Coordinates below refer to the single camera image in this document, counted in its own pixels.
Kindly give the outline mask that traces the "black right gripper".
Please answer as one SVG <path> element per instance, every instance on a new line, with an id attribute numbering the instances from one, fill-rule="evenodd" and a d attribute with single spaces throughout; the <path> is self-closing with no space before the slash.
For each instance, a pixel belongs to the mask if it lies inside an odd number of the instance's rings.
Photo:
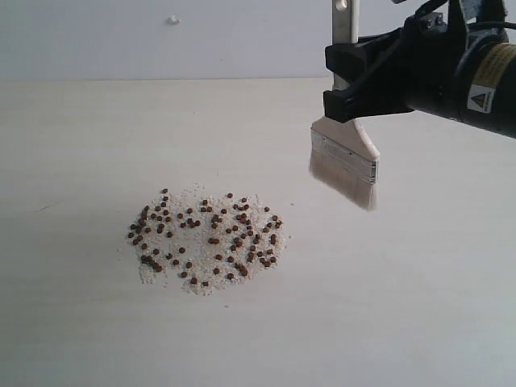
<path id="1" fill-rule="evenodd" d="M 475 79 L 490 49 L 490 21 L 450 11 L 416 11 L 402 31 L 361 36 L 325 48 L 327 69 L 356 81 L 389 57 L 387 76 L 323 92 L 324 115 L 339 123 L 413 111 L 455 121 L 489 121 L 490 88 Z"/>

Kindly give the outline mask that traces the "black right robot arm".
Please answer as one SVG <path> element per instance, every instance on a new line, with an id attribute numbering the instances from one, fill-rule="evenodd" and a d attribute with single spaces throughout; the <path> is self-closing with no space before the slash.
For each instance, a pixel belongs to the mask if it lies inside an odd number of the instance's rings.
<path id="1" fill-rule="evenodd" d="M 515 46 L 500 27 L 470 31 L 432 12 L 355 44 L 325 49 L 326 67 L 348 86 L 323 95 L 335 121 L 405 114 L 439 116 L 515 136 Z"/>

